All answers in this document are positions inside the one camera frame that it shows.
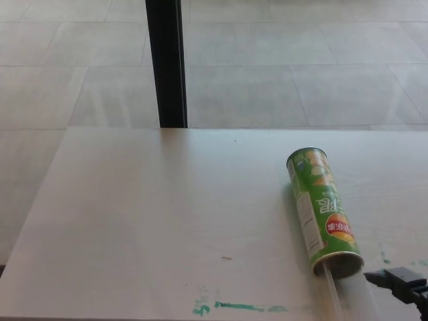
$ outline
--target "can bottom rim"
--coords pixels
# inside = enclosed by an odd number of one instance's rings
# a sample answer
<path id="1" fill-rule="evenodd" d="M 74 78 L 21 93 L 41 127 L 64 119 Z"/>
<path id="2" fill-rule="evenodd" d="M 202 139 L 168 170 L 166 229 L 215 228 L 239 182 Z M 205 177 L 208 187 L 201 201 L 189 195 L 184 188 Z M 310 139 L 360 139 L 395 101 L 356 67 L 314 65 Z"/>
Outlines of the can bottom rim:
<path id="1" fill-rule="evenodd" d="M 312 264 L 312 271 L 316 276 L 322 276 L 324 274 L 324 262 L 326 262 L 327 266 L 330 268 L 330 272 L 334 279 L 353 276 L 364 266 L 364 260 L 361 255 L 357 253 L 349 251 L 329 253 L 319 257 Z"/>

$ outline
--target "nutrition label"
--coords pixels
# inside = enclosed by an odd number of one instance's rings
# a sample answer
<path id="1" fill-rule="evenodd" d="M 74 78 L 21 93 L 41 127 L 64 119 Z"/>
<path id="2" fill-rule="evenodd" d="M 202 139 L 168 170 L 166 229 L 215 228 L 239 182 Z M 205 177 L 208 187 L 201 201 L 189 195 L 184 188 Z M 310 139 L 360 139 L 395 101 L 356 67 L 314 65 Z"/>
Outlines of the nutrition label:
<path id="1" fill-rule="evenodd" d="M 297 200 L 297 210 L 306 242 L 306 249 L 308 250 L 309 258 L 312 258 L 322 248 L 322 240 L 309 193 L 300 195 Z"/>

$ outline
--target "red logo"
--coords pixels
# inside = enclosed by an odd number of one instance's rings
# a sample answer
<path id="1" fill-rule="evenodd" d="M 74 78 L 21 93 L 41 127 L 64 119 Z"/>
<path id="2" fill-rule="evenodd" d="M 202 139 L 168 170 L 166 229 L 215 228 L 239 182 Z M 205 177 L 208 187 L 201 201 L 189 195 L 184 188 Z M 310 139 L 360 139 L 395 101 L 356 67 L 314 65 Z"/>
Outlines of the red logo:
<path id="1" fill-rule="evenodd" d="M 327 218 L 327 233 L 347 242 L 355 242 L 349 222 L 343 214 L 332 214 Z"/>

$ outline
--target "tile grout line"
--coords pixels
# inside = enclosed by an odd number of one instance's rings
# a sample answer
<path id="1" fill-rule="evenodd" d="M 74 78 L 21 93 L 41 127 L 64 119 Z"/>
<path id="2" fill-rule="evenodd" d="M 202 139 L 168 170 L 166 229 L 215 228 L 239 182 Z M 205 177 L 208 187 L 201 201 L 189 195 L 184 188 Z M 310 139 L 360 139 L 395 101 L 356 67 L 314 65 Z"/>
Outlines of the tile grout line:
<path id="1" fill-rule="evenodd" d="M 59 22 L 59 23 L 58 23 L 58 26 L 57 26 L 57 28 L 56 28 L 56 30 L 55 30 L 55 32 L 53 33 L 53 37 L 52 37 L 51 41 L 49 42 L 49 45 L 47 45 L 46 50 L 45 50 L 45 53 L 44 53 L 43 55 L 41 55 L 41 59 L 40 59 L 39 63 L 37 64 L 37 66 L 44 66 L 44 65 L 42 64 L 42 62 L 44 61 L 45 56 L 47 55 L 47 53 L 48 53 L 48 51 L 49 51 L 49 49 L 50 49 L 50 47 L 51 47 L 52 43 L 54 42 L 54 39 L 55 39 L 55 37 L 56 37 L 56 35 L 57 35 L 57 33 L 58 33 L 58 30 L 60 30 L 61 25 L 62 25 L 62 22 Z"/>
<path id="2" fill-rule="evenodd" d="M 292 68 L 291 66 L 288 66 L 288 69 L 290 69 L 290 73 L 291 73 L 291 75 L 292 75 L 293 84 L 294 84 L 294 87 L 295 87 L 295 89 L 296 89 L 297 95 L 298 95 L 298 97 L 299 97 L 300 104 L 302 105 L 302 110 L 303 110 L 303 114 L 305 115 L 306 122 L 308 123 L 308 126 L 310 126 L 310 124 L 309 124 L 309 119 L 308 119 L 308 115 L 306 114 L 305 107 L 304 107 L 304 105 L 303 105 L 302 97 L 300 97 L 299 89 L 298 89 L 298 87 L 297 87 L 296 80 L 294 79 L 294 72 L 293 72 L 293 68 Z"/>
<path id="3" fill-rule="evenodd" d="M 334 54 L 332 48 L 330 47 L 330 44 L 327 41 L 326 35 L 324 35 L 324 32 L 322 31 L 321 25 L 319 23 L 316 24 L 316 29 L 318 29 L 321 33 L 322 39 L 324 39 L 324 41 L 326 42 L 326 45 L 328 47 L 328 50 L 330 51 L 330 53 L 332 54 L 334 61 L 336 62 L 336 65 L 339 64 L 339 61 L 337 60 L 336 55 Z"/>
<path id="4" fill-rule="evenodd" d="M 35 0 L 31 0 L 28 3 L 28 6 L 25 8 L 24 12 L 22 13 L 21 17 L 19 17 L 15 22 L 21 22 L 21 19 L 23 18 L 23 16 L 25 15 L 25 13 L 27 12 L 28 8 L 30 8 L 30 6 L 33 4 Z"/>
<path id="5" fill-rule="evenodd" d="M 107 9 L 107 12 L 106 12 L 106 16 L 104 17 L 104 20 L 102 22 L 106 22 L 108 14 L 110 13 L 110 10 L 112 8 L 112 5 L 113 5 L 113 0 L 110 0 L 110 4 L 108 6 L 108 9 Z"/>
<path id="6" fill-rule="evenodd" d="M 86 66 L 85 76 L 83 77 L 82 85 L 80 86 L 78 97 L 76 98 L 76 101 L 74 102 L 73 112 L 72 112 L 72 115 L 70 116 L 70 119 L 68 120 L 66 128 L 68 128 L 70 126 L 70 122 L 72 121 L 73 115 L 76 112 L 76 106 L 78 105 L 80 95 L 82 94 L 82 90 L 83 90 L 83 86 L 85 85 L 86 77 L 88 77 L 89 68 L 90 68 L 89 66 Z"/>
<path id="7" fill-rule="evenodd" d="M 350 15 L 354 18 L 353 22 L 360 22 L 357 18 L 356 15 L 354 14 L 354 11 L 350 8 L 349 4 L 347 4 L 344 0 L 340 0 L 340 3 L 343 4 L 346 8 L 346 10 L 350 13 Z"/>
<path id="8" fill-rule="evenodd" d="M 417 107 L 417 105 L 415 104 L 415 102 L 412 100 L 412 98 L 410 97 L 409 93 L 407 92 L 406 88 L 403 87 L 403 85 L 400 83 L 399 79 L 396 77 L 396 75 L 394 74 L 394 72 L 392 71 L 392 69 L 390 69 L 389 65 L 387 65 L 388 71 L 391 73 L 391 75 L 394 77 L 395 81 L 400 85 L 401 89 L 404 91 L 404 93 L 406 94 L 406 96 L 408 97 L 408 99 L 411 101 L 411 103 L 414 105 L 416 111 L 418 112 L 418 114 L 420 115 L 421 119 L 426 122 L 426 119 L 422 116 L 421 111 L 419 110 L 419 108 Z"/>
<path id="9" fill-rule="evenodd" d="M 405 32 L 405 34 L 407 35 L 407 37 L 409 37 L 410 38 L 410 40 L 421 50 L 421 52 L 422 52 L 422 54 L 424 54 L 424 56 L 427 58 L 427 60 L 428 60 L 428 55 L 427 55 L 427 53 L 425 52 L 425 50 L 423 50 L 422 48 L 421 48 L 421 46 L 416 42 L 416 40 L 414 40 L 413 39 L 413 37 L 411 36 L 411 34 L 410 33 L 408 33 L 407 32 L 407 30 L 406 30 L 406 28 L 404 28 L 403 27 L 403 25 L 402 25 L 402 23 L 404 23 L 404 22 L 397 22 L 398 24 L 399 24 L 399 26 L 400 26 L 400 28 L 401 28 L 401 30 L 403 30 L 404 32 Z"/>
<path id="10" fill-rule="evenodd" d="M 146 34 L 144 35 L 144 41 L 142 43 L 142 54 L 141 54 L 141 59 L 140 59 L 140 64 L 139 64 L 140 67 L 142 66 L 142 61 L 144 59 L 144 51 L 146 50 L 147 37 L 148 37 L 148 27 L 146 29 Z"/>
<path id="11" fill-rule="evenodd" d="M 416 0 L 416 2 L 418 2 L 418 4 L 419 4 L 422 8 L 424 8 L 424 9 L 426 10 L 426 12 L 428 13 L 428 8 L 426 8 L 426 7 L 424 6 L 424 4 L 422 4 L 422 2 L 421 2 L 420 0 Z"/>

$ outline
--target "can lid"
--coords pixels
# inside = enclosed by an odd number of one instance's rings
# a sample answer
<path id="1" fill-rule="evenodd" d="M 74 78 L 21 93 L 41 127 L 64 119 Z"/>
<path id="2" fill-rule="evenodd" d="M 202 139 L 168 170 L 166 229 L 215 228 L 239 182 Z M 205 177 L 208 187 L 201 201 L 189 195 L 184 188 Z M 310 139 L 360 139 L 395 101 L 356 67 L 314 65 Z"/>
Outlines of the can lid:
<path id="1" fill-rule="evenodd" d="M 304 148 L 299 148 L 298 150 L 295 150 L 294 152 L 291 153 L 291 155 L 287 158 L 287 162 L 286 164 L 288 165 L 288 162 L 298 153 L 298 152 L 302 152 L 303 150 L 319 150 L 320 152 L 322 152 L 326 157 L 327 154 L 326 152 L 324 152 L 322 149 L 317 148 L 317 147 L 304 147 Z"/>

